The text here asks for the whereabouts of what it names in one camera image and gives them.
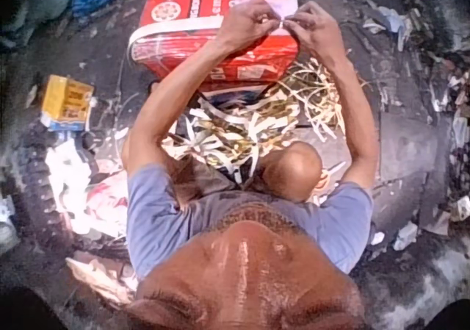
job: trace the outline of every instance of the red box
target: red box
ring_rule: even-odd
[[[140,28],[129,40],[133,60],[145,64],[160,78],[165,77],[213,39],[229,8],[244,1],[248,0],[147,0]],[[297,0],[266,1],[281,17],[297,9]],[[237,91],[238,87],[265,88],[282,76],[297,52],[294,38],[286,30],[277,29],[244,54],[223,61],[206,78],[201,90],[210,96],[212,91],[221,94],[229,89]]]

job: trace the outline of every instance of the hand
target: hand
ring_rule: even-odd
[[[338,23],[314,1],[308,1],[294,15],[287,16],[283,26],[329,71],[347,61]]]
[[[280,22],[279,15],[265,0],[247,1],[229,10],[215,41],[231,54],[268,35]]]

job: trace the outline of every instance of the yellow cardboard box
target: yellow cardboard box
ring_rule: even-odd
[[[41,122],[50,130],[84,129],[94,87],[64,76],[51,75],[41,111]]]

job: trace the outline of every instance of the man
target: man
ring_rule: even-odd
[[[375,178],[377,138],[338,24],[318,4],[303,5],[283,27],[331,72],[341,96],[352,164],[321,207],[305,202],[322,167],[308,144],[267,155],[245,190],[160,146],[211,69],[279,26],[264,0],[231,8],[216,38],[153,89],[131,131],[123,152],[127,240],[141,282],[129,310],[157,329],[363,325],[347,273],[369,236],[365,190]]]

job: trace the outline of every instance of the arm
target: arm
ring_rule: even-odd
[[[262,23],[264,15],[268,21]],[[278,26],[278,16],[265,0],[231,8],[216,38],[164,78],[144,103],[129,136],[129,155],[124,162],[128,174],[131,176],[149,163],[163,164],[162,139],[211,70],[228,55],[245,49]]]
[[[378,140],[369,102],[359,85],[346,51],[338,24],[317,3],[304,4],[283,25],[331,73],[338,89],[346,129],[346,141],[352,163],[343,182],[355,182],[362,188],[374,184],[378,160]]]

